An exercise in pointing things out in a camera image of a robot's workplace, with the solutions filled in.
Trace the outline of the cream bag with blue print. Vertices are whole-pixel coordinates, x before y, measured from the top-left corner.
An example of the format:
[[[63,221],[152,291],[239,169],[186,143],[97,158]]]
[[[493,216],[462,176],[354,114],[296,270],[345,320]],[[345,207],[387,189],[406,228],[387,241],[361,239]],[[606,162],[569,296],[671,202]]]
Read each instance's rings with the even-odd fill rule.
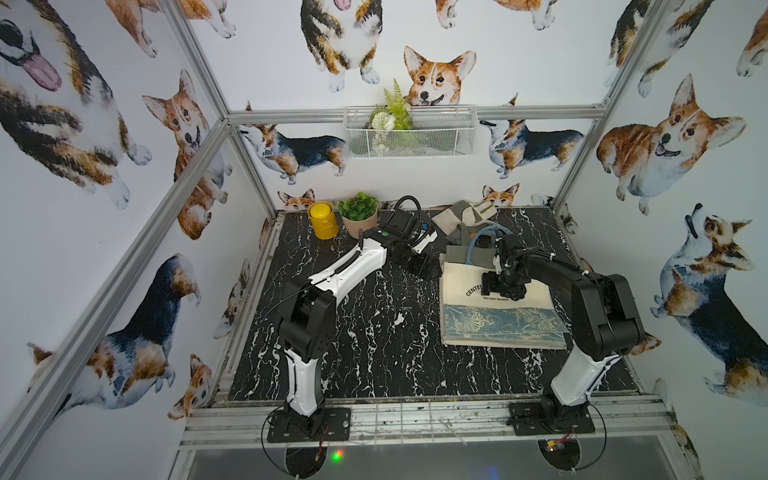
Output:
[[[523,300],[481,293],[482,274],[495,270],[496,240],[511,231],[497,223],[472,239],[472,265],[448,263],[441,256],[440,335],[446,345],[563,350],[567,328],[555,310],[549,288],[526,285]]]

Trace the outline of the grey-green canvas bag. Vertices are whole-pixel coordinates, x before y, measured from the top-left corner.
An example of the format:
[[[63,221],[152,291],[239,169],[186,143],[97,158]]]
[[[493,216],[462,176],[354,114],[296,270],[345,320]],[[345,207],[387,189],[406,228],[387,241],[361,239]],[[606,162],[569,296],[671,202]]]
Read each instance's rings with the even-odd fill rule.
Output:
[[[469,252],[472,239],[464,240],[460,245],[449,244],[446,246],[444,260],[448,263],[472,265]]]

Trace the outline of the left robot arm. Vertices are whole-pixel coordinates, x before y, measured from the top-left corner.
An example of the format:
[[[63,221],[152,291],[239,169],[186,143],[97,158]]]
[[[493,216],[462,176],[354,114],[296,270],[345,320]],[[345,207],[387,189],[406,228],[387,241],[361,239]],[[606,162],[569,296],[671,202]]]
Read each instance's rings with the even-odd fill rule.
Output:
[[[438,259],[425,252],[437,238],[432,229],[411,240],[377,227],[363,233],[357,244],[329,267],[286,284],[275,331],[288,368],[289,415],[307,423],[317,423],[323,416],[320,361],[334,342],[339,304],[389,261],[421,279],[439,276]]]

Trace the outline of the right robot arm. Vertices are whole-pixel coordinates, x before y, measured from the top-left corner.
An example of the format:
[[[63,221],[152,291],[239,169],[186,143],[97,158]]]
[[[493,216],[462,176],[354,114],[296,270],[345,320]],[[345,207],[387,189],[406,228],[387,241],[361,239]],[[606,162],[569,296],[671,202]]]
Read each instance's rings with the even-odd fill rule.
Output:
[[[524,248],[511,234],[494,241],[494,272],[482,277],[482,292],[521,301],[538,281],[566,297],[573,348],[542,397],[552,413],[576,411],[588,402],[598,380],[645,340],[645,331],[626,278],[601,275],[538,248]]]

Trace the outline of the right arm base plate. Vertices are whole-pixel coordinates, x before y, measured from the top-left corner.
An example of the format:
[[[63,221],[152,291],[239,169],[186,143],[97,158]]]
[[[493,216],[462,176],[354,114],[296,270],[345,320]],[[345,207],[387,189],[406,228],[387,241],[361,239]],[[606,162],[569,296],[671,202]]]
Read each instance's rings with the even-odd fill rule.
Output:
[[[542,398],[536,402],[511,402],[508,411],[507,425],[517,436],[565,436],[596,431],[586,404],[563,406]]]

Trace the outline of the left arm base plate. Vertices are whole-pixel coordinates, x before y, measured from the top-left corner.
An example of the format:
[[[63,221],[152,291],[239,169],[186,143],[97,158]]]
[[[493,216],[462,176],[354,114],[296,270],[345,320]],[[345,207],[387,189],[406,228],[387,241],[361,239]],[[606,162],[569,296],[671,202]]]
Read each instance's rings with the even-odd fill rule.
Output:
[[[350,408],[321,407],[309,417],[289,407],[279,407],[268,421],[268,443],[347,441],[351,427]]]

